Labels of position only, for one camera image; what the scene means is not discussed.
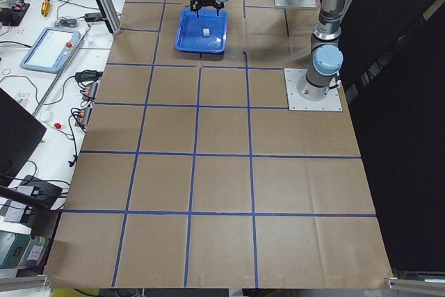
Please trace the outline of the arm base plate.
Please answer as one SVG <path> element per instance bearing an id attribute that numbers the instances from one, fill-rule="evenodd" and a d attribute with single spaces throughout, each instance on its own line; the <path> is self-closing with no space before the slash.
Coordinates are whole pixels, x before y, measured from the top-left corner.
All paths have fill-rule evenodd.
<path id="1" fill-rule="evenodd" d="M 296 10 L 316 10 L 316 0 L 274 0 L 276 8 Z"/>
<path id="2" fill-rule="evenodd" d="M 311 85 L 306 69 L 284 68 L 286 96 L 290 111 L 342 112 L 339 87 L 333 78 L 324 88 Z"/>

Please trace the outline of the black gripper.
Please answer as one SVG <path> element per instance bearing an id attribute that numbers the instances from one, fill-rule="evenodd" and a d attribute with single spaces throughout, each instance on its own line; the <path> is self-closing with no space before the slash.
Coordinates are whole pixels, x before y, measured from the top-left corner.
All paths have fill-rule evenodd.
<path id="1" fill-rule="evenodd" d="M 199 10 L 203 7 L 213 7 L 216 9 L 217 17 L 220 16 L 222 9 L 225 7 L 224 3 L 216 0 L 190 0 L 190 9 L 195 11 L 196 17 L 199 18 Z"/>

